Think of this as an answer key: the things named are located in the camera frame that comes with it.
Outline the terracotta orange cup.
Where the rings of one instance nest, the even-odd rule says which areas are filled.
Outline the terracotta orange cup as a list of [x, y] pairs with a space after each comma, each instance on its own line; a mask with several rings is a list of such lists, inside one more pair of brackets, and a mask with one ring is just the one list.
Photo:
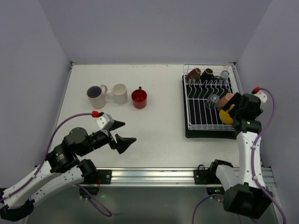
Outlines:
[[234, 96], [234, 94], [233, 93], [228, 93], [228, 94], [226, 94], [225, 96], [223, 96], [220, 100], [219, 100], [219, 102], [218, 102], [218, 104], [217, 104], [217, 110], [218, 111], [220, 111], [222, 108], [223, 108], [223, 106], [232, 98]]

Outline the yellow mug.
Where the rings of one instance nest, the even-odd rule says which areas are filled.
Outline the yellow mug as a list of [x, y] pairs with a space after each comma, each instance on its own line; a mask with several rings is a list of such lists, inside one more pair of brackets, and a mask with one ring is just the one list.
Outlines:
[[219, 112], [219, 117], [224, 124], [231, 125], [233, 124], [233, 119], [230, 117], [229, 112], [234, 108], [234, 104], [230, 106], [226, 111], [221, 109]]

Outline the clear drinking glass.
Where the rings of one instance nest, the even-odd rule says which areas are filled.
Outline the clear drinking glass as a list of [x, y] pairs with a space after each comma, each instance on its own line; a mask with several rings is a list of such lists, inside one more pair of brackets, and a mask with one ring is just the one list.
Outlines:
[[219, 100], [220, 98], [217, 94], [210, 95], [205, 102], [206, 108], [210, 110], [215, 109], [217, 107]]

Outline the white mug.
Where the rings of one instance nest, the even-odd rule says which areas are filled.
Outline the white mug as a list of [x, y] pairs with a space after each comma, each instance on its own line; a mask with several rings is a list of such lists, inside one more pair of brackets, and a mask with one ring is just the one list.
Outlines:
[[124, 84], [115, 84], [107, 94], [112, 94], [114, 101], [118, 104], [125, 104], [128, 100], [127, 87]]

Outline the red mug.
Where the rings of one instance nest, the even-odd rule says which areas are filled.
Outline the red mug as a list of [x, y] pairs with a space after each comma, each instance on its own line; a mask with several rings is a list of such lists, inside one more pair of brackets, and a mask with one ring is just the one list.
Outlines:
[[147, 92], [139, 86], [131, 94], [133, 107], [136, 109], [143, 109], [147, 105]]

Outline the pink beige mug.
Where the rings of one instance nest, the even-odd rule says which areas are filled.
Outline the pink beige mug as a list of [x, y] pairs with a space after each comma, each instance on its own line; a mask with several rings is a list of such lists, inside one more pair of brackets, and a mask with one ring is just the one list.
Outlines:
[[100, 86], [91, 86], [86, 94], [95, 109], [101, 109], [106, 105], [107, 86], [102, 84]]

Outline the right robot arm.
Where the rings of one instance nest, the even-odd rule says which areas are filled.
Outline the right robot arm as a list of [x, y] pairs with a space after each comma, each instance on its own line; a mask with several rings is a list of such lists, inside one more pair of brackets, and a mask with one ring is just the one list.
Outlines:
[[227, 94], [217, 104], [224, 124], [232, 125], [239, 148], [239, 174], [230, 162], [215, 160], [210, 167], [193, 172], [196, 184], [220, 183], [224, 189], [223, 208], [227, 212], [259, 219], [272, 203], [261, 171], [260, 141], [262, 126], [257, 117], [267, 101], [263, 91]]

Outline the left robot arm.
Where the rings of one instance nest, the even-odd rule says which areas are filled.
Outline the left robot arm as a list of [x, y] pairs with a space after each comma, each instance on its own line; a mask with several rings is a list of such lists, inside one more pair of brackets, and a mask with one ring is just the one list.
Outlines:
[[16, 222], [30, 215], [35, 206], [47, 197], [76, 184], [99, 180], [98, 171], [90, 159], [79, 157], [109, 145], [119, 154], [136, 141], [136, 138], [114, 137], [111, 131], [125, 125], [105, 115], [97, 118], [99, 130], [88, 134], [84, 128], [70, 130], [61, 144], [47, 153], [43, 162], [17, 184], [3, 190], [0, 201], [1, 219]]

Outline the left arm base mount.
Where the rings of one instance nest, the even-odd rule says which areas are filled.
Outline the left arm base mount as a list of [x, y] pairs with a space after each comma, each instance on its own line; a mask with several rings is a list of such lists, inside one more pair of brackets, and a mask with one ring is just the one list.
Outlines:
[[90, 175], [85, 178], [79, 186], [86, 189], [86, 191], [92, 195], [96, 196], [102, 185], [110, 185], [112, 182], [112, 170], [110, 169], [97, 169], [97, 174]]

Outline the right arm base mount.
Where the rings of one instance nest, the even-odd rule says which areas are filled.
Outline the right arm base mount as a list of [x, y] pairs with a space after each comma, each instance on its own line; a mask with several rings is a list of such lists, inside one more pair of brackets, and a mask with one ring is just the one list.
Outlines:
[[216, 169], [219, 165], [226, 165], [233, 168], [230, 162], [222, 160], [214, 160], [209, 168], [205, 168], [203, 164], [193, 171], [194, 183], [196, 185], [220, 185], [220, 180], [216, 177]]

